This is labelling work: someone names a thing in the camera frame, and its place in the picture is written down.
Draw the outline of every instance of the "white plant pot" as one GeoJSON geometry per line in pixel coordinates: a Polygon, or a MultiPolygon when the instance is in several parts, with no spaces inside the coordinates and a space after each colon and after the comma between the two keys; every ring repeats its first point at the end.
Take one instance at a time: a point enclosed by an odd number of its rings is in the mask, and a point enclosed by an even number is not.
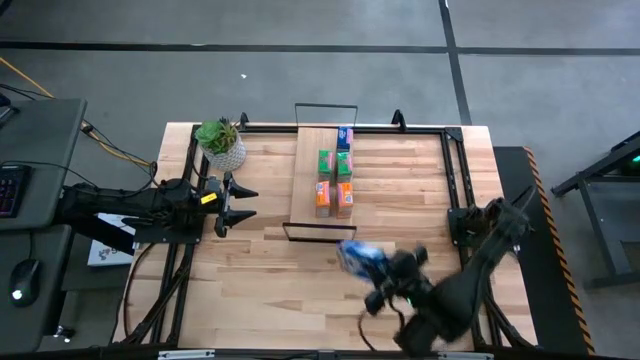
{"type": "Polygon", "coordinates": [[[236,142],[233,147],[224,154],[214,154],[209,149],[202,148],[204,156],[207,157],[212,167],[222,171],[233,171],[242,165],[247,158],[247,148],[244,147],[240,134],[236,132],[236,142]]]}

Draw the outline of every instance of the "computer mouse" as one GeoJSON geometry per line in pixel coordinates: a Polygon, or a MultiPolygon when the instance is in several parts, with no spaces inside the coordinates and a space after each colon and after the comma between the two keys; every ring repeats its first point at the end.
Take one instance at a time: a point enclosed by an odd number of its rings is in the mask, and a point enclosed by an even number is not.
{"type": "Polygon", "coordinates": [[[9,300],[16,307],[33,304],[40,292],[40,261],[23,260],[13,268],[9,279],[9,300]]]}

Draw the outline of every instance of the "yellow label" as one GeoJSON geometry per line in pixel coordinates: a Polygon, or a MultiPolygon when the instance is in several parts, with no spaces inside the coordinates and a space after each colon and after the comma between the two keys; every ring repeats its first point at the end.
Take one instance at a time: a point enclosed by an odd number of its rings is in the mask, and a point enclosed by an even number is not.
{"type": "Polygon", "coordinates": [[[213,200],[215,200],[217,198],[218,198],[218,195],[216,195],[216,193],[211,193],[211,194],[203,197],[202,199],[200,199],[200,203],[202,205],[204,205],[204,204],[206,204],[208,202],[211,202],[211,201],[213,201],[213,200]]]}

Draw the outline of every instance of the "wooden table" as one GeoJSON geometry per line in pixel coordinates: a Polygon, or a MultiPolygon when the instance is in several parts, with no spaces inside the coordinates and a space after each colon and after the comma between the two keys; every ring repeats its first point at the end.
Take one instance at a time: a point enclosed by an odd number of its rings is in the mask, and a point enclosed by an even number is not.
{"type": "MultiPolygon", "coordinates": [[[[192,123],[167,124],[158,158],[158,179],[182,176],[192,123]]],[[[476,203],[484,206],[502,196],[489,131],[462,127],[476,203]]],[[[196,247],[184,309],[180,347],[366,349],[356,327],[370,285],[342,272],[335,246],[288,242],[282,223],[291,217],[296,161],[296,134],[244,134],[248,156],[234,177],[260,196],[233,200],[234,209],[252,209],[248,219],[224,239],[213,232],[215,216],[205,223],[196,247]]],[[[457,250],[446,225],[450,207],[440,140],[432,135],[356,134],[353,145],[356,191],[353,224],[357,239],[376,242],[388,251],[429,251],[424,271],[434,282],[460,269],[457,250]]],[[[457,184],[462,184],[455,147],[451,146],[457,184]]],[[[199,163],[201,154],[196,156],[199,163]]],[[[210,174],[221,175],[217,171],[210,174]]],[[[465,206],[464,194],[458,188],[465,206]]],[[[133,280],[129,299],[134,326],[158,296],[166,246],[156,246],[133,280]]],[[[496,302],[530,342],[536,343],[520,266],[510,255],[496,268],[491,283],[496,302]]],[[[406,314],[407,304],[398,304],[406,314]]],[[[170,327],[168,306],[163,339],[170,327]]],[[[485,339],[486,316],[481,312],[485,339]]],[[[366,318],[365,334],[378,349],[397,350],[393,312],[366,318]]],[[[123,338],[119,321],[114,341],[123,338]]],[[[438,348],[471,350],[469,334],[438,348]]]]}

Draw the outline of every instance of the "yellow black hazard tape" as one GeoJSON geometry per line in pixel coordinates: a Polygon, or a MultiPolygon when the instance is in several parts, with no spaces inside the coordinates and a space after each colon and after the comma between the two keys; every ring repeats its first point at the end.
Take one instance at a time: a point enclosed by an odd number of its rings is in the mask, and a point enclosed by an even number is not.
{"type": "Polygon", "coordinates": [[[538,194],[540,195],[540,201],[542,202],[544,213],[547,217],[547,224],[549,225],[549,229],[551,230],[551,238],[553,239],[553,244],[556,247],[556,254],[558,255],[558,261],[560,263],[560,266],[562,267],[564,279],[567,283],[567,289],[569,289],[571,302],[573,303],[574,310],[576,312],[576,315],[578,316],[578,324],[582,329],[582,337],[584,338],[584,342],[587,345],[587,351],[589,355],[595,355],[596,351],[593,347],[593,342],[591,341],[589,327],[587,326],[587,321],[585,320],[584,313],[582,312],[582,306],[580,305],[580,299],[578,299],[578,293],[576,291],[575,283],[573,282],[573,278],[571,277],[571,271],[569,271],[567,258],[564,256],[564,250],[562,250],[562,244],[560,243],[558,229],[556,228],[556,224],[553,221],[553,215],[551,215],[551,206],[549,206],[549,200],[547,198],[547,195],[545,194],[544,188],[542,187],[542,181],[540,180],[540,173],[538,172],[536,159],[533,156],[533,151],[531,151],[530,148],[525,146],[524,150],[527,152],[527,156],[529,157],[531,172],[533,174],[533,178],[535,179],[536,187],[538,188],[538,194]]]}

